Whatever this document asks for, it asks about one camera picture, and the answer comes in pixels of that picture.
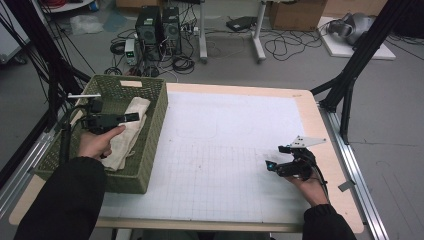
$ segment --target white paper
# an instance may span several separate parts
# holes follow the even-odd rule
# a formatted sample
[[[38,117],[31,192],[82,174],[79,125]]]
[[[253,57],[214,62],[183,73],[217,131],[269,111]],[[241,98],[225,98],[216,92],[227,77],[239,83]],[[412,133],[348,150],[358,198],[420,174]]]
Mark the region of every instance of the white paper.
[[[168,93],[145,195],[107,193],[103,217],[303,223],[308,205],[265,160],[304,135],[289,98]]]

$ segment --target black sleeve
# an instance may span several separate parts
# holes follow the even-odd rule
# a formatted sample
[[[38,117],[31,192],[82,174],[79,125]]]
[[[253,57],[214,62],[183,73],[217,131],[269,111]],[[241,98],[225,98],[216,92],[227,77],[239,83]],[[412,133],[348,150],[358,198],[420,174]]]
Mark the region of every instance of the black sleeve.
[[[89,239],[105,193],[101,162],[76,158],[46,181],[18,226],[15,239]]]
[[[346,220],[330,204],[306,210],[304,219],[303,240],[356,239]]]

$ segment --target plastic basket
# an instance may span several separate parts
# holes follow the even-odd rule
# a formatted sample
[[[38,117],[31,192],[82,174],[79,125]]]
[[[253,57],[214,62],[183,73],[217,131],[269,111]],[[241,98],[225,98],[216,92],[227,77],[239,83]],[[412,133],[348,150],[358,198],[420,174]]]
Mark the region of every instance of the plastic basket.
[[[124,114],[134,97],[151,101],[146,112],[147,119],[135,143],[135,154],[128,157],[125,168],[116,172],[106,171],[106,191],[116,193],[144,194],[149,185],[159,135],[168,106],[166,83],[163,79],[110,75],[95,75],[83,94],[100,93],[103,100],[102,113]],[[76,156],[79,138],[83,131],[78,124],[72,134],[70,158]],[[47,180],[59,165],[60,134],[53,140],[35,169],[35,174]]]

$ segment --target desktop computer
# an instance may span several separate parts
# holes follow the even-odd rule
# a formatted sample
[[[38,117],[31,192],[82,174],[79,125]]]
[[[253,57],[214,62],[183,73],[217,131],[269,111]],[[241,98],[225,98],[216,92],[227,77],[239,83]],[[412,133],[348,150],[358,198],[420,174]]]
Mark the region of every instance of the desktop computer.
[[[178,7],[163,9],[162,24],[168,54],[181,54],[180,13]]]
[[[165,53],[165,37],[159,6],[142,6],[135,24],[143,59],[160,61]]]

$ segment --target white cloth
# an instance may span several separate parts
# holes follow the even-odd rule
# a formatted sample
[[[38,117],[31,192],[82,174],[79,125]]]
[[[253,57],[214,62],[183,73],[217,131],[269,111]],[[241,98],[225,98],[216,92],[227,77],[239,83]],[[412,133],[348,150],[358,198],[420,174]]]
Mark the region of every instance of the white cloth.
[[[125,159],[129,155],[133,154],[131,150],[137,141],[138,135],[140,134],[140,131],[146,121],[145,113],[149,105],[149,100],[140,97],[133,98],[131,103],[128,105],[125,113],[127,114],[138,112],[140,120],[121,124],[126,125],[125,131],[112,138],[110,141],[112,154],[107,158],[102,159],[102,163],[107,170],[116,171],[125,167]]]

